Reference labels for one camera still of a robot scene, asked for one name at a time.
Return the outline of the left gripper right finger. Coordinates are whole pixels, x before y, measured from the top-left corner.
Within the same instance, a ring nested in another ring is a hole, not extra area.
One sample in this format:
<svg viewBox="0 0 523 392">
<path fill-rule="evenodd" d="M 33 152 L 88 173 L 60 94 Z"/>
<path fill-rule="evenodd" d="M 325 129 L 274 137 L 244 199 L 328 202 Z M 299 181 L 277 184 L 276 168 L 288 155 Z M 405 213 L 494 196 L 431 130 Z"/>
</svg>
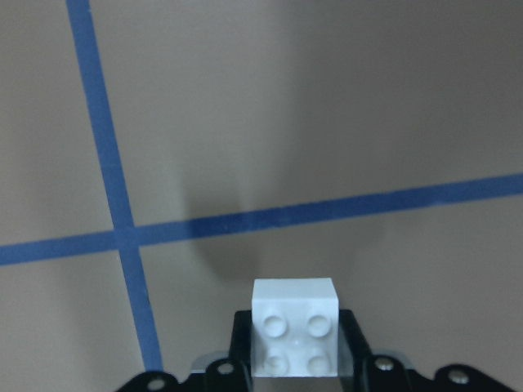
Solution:
<svg viewBox="0 0 523 392">
<path fill-rule="evenodd" d="M 351 310 L 339 310 L 337 373 L 342 391 L 411 391 L 404 364 L 370 348 Z"/>
</svg>

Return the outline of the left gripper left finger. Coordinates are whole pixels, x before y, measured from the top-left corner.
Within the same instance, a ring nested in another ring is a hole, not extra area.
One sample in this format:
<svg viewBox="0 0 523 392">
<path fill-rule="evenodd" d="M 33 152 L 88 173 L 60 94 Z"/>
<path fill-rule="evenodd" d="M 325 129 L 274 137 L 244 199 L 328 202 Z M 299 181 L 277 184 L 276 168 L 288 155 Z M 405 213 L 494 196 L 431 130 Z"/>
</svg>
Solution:
<svg viewBox="0 0 523 392">
<path fill-rule="evenodd" d="M 253 391 L 251 372 L 252 312 L 235 312 L 228 355 L 211 362 L 205 370 L 205 391 Z"/>
</svg>

